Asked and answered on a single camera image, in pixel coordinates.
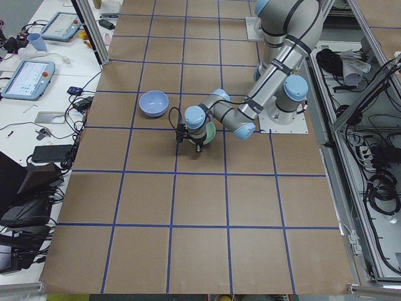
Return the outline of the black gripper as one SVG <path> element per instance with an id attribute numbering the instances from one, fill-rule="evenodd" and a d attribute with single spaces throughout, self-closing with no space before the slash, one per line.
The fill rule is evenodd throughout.
<path id="1" fill-rule="evenodd" d="M 191 128 L 189 124 L 187 127 L 187 138 L 190 139 L 195 144 L 195 152 L 201 153 L 203 151 L 204 141 L 207 138 L 206 125 L 203 124 L 197 128 Z"/>

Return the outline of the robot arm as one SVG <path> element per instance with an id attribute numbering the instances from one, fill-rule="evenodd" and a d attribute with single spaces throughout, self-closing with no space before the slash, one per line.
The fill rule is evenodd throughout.
<path id="1" fill-rule="evenodd" d="M 311 53 L 323 29 L 321 1 L 257 1 L 255 14 L 264 36 L 264 56 L 255 71 L 256 82 L 237 107 L 222 89 L 214 90 L 200 104 L 184 113 L 183 137 L 202 152 L 207 137 L 206 124 L 218 120 L 237 138 L 249 138 L 254 120 L 277 92 L 284 98 L 276 102 L 279 111 L 292 113 L 301 101 L 298 89 L 285 88 L 294 79 L 295 68 Z"/>

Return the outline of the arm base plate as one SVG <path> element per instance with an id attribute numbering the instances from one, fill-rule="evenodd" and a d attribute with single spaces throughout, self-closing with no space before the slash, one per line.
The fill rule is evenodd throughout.
<path id="1" fill-rule="evenodd" d="M 259 128 L 264 134 L 308 134 L 308 126 L 303 110 L 303 101 L 294 112 L 284 112 L 276 106 L 276 97 L 268 102 L 259 114 Z"/>
<path id="2" fill-rule="evenodd" d="M 245 18 L 247 40 L 253 42 L 264 42 L 264 32 L 261 27 L 261 18 Z"/>

